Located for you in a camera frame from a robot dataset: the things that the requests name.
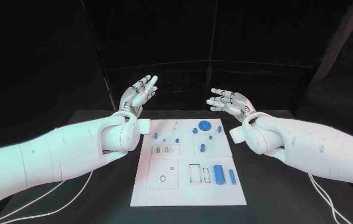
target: dark table surface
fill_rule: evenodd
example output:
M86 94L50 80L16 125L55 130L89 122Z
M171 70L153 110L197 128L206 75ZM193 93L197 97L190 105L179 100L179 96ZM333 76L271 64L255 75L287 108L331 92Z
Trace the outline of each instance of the dark table surface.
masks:
M69 123L109 116L114 111L78 111ZM285 110L268 111L275 117L292 118ZM275 158L256 155L245 143L233 144L229 130L239 126L233 116L212 111L144 111L140 118L220 118L230 144L246 206L130 207L141 141L134 151L94 171L76 200L56 214L16 223L334 223L331 209L311 185L307 173ZM59 209L79 192L88 174L68 180L26 209L4 220L45 214ZM349 183L315 177L338 212L353 220L353 188ZM17 193L3 212L6 215L58 183L32 187Z

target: dark background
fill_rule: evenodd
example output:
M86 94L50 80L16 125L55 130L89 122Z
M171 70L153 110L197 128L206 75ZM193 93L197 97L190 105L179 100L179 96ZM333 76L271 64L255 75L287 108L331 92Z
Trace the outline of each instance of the dark background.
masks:
M307 90L351 0L82 2L6 1L0 146L63 126L76 110L114 109L147 74L160 79L144 110L209 109L220 88L258 110L351 133L351 37Z

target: black backdrop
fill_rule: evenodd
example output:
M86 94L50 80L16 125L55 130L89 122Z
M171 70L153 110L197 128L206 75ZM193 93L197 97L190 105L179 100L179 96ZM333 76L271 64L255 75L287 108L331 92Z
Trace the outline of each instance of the black backdrop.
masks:
M83 0L118 103L158 75L148 110L203 110L210 88L297 110L351 0Z

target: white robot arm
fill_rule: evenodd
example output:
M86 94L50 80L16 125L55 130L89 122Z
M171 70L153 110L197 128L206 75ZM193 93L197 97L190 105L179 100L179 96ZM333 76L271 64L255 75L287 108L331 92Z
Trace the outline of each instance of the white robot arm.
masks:
M0 200L32 186L83 175L135 149L140 134L150 134L150 119L137 118L156 82L157 76L145 76L127 89L112 116L0 148Z
M328 126L256 112L239 93L212 92L220 96L206 101L210 110L226 111L242 123L229 132L235 143L245 141L256 154L278 158L314 176L353 182L353 136Z

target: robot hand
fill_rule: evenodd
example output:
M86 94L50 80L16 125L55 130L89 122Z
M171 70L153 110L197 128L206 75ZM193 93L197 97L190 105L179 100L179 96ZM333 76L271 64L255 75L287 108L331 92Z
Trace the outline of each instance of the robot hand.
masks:
M210 110L230 113L242 123L229 131L235 143L245 141L256 154L318 177L353 182L353 136L317 123L256 112L239 93L212 92L222 96L206 101Z
M128 89L125 90L119 100L119 111L132 113L137 117L143 111L143 104L151 99L157 87L154 86L158 77L147 75Z
M0 200L32 186L83 175L135 149L151 126L150 119L137 119L157 90L157 76L150 78L127 89L119 111L109 117L63 126L0 148Z
M225 111L230 113L239 122L243 122L243 119L256 112L251 101L248 98L241 94L232 91L212 89L213 93L216 93L217 97L212 97L206 103L212 105L212 111Z

